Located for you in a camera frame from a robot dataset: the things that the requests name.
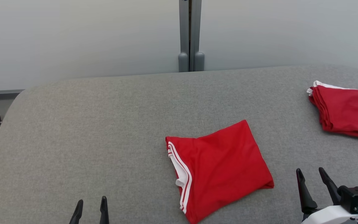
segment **red shorts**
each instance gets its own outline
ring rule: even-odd
[[[180,209],[191,224],[255,190],[274,187],[245,120],[207,136],[165,141],[176,170]]]

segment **red garment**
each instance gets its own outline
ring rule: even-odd
[[[191,224],[255,190],[274,187],[245,120],[207,136],[165,141],[178,178],[180,209]]]
[[[323,130],[358,137],[358,90],[323,85],[310,89],[309,100],[319,110]]]

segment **white wall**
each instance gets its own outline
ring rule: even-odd
[[[177,72],[179,53],[177,0],[0,0],[0,90]]]
[[[358,68],[358,0],[205,0],[200,51],[205,70]]]

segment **robotic arm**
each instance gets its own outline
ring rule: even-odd
[[[318,209],[317,203],[307,190],[302,171],[297,169],[299,198],[304,213],[301,224],[341,224],[347,220],[353,220],[358,224],[358,187],[338,188],[322,167],[319,168],[319,172],[334,205]]]

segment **red fabric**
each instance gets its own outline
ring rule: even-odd
[[[358,90],[311,87],[323,130],[358,137]]]
[[[189,187],[185,215],[191,224],[255,190],[274,187],[245,120],[200,138],[165,140],[169,155],[174,147],[192,176],[183,187]]]

